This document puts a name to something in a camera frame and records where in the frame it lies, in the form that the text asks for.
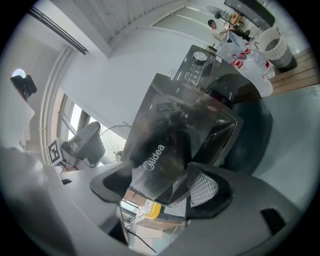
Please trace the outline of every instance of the person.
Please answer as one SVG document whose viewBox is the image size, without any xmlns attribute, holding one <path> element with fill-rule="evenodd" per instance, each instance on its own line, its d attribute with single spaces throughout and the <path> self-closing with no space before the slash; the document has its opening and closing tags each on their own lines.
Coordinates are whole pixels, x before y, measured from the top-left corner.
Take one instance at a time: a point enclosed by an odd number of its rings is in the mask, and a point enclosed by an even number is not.
<svg viewBox="0 0 320 256">
<path fill-rule="evenodd" d="M 240 29 L 238 29 L 238 25 L 235 25 L 233 27 L 229 27 L 224 30 L 219 30 L 219 29 L 217 29 L 217 24 L 215 23 L 215 21 L 213 19 L 208 20 L 208 25 L 211 27 L 211 32 L 212 32 L 213 36 L 215 38 L 219 39 L 220 41 L 222 41 L 222 39 L 225 37 L 224 34 L 227 33 L 228 31 L 232 31 L 237 36 L 242 37 L 244 40 L 247 40 L 248 42 L 251 42 L 252 40 L 255 39 L 254 37 L 249 37 L 247 34 L 245 34 Z"/>
</svg>

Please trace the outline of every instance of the white mesh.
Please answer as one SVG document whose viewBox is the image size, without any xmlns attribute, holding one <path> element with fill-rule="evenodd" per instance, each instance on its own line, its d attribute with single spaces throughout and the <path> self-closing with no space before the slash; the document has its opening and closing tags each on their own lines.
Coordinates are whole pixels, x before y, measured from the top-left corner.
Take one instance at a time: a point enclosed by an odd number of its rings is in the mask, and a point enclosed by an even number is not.
<svg viewBox="0 0 320 256">
<path fill-rule="evenodd" d="M 199 206 L 212 199 L 218 192 L 218 184 L 207 175 L 200 173 L 189 186 L 191 207 Z"/>
</svg>

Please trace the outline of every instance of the plastic bottle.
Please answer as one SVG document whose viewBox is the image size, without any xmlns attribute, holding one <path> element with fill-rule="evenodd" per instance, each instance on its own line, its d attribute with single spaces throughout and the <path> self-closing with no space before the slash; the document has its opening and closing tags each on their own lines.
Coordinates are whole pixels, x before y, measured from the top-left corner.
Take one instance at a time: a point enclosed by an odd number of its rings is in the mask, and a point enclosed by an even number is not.
<svg viewBox="0 0 320 256">
<path fill-rule="evenodd" d="M 245 46 L 246 46 L 246 49 L 244 51 L 246 53 L 245 59 L 253 59 L 254 62 L 258 65 L 258 67 L 261 69 L 263 75 L 266 78 L 268 79 L 273 78 L 275 76 L 275 71 L 271 68 L 269 61 L 266 60 L 264 55 L 258 50 L 251 50 L 249 43 L 246 43 Z"/>
<path fill-rule="evenodd" d="M 231 65 L 234 66 L 238 72 L 248 79 L 256 87 L 261 97 L 269 96 L 272 94 L 274 88 L 270 81 L 262 74 L 262 70 L 258 67 L 256 62 L 252 58 L 241 59 L 237 58 L 237 55 L 233 55 L 236 58 Z"/>
</svg>

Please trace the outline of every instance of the cable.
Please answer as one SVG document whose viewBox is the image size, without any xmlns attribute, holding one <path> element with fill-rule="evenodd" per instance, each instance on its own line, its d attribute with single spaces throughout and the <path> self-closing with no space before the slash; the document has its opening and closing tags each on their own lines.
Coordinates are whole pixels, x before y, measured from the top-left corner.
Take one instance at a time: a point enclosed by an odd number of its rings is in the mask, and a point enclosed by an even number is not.
<svg viewBox="0 0 320 256">
<path fill-rule="evenodd" d="M 154 251 L 155 253 L 157 253 L 154 249 L 152 249 L 149 244 L 147 244 L 140 236 L 136 235 L 135 233 L 131 232 L 130 230 L 126 230 L 128 231 L 130 234 L 136 236 L 137 238 L 139 238 L 146 246 L 148 246 L 152 251 Z"/>
<path fill-rule="evenodd" d="M 177 226 L 175 227 L 174 231 L 172 232 L 172 234 L 171 234 L 171 236 L 170 236 L 168 245 L 170 245 L 171 238 L 172 238 L 173 234 L 176 232 L 177 227 L 179 227 L 179 226 L 181 226 L 181 225 L 186 225 L 186 224 L 185 224 L 185 223 L 182 223 L 182 224 L 179 224 L 179 225 L 177 225 Z"/>
</svg>

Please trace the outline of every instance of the midea logo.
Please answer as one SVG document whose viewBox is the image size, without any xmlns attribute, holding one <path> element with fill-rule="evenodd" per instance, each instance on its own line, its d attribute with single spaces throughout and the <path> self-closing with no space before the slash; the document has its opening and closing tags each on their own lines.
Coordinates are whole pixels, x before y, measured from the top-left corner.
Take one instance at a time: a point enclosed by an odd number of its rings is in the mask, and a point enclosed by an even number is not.
<svg viewBox="0 0 320 256">
<path fill-rule="evenodd" d="M 143 163 L 144 169 L 146 169 L 147 171 L 152 171 L 155 168 L 155 164 L 164 149 L 165 149 L 164 146 L 159 145 L 158 149 L 155 151 L 155 153 L 152 153 L 152 157 L 150 157 L 149 160 L 147 160 Z"/>
</svg>

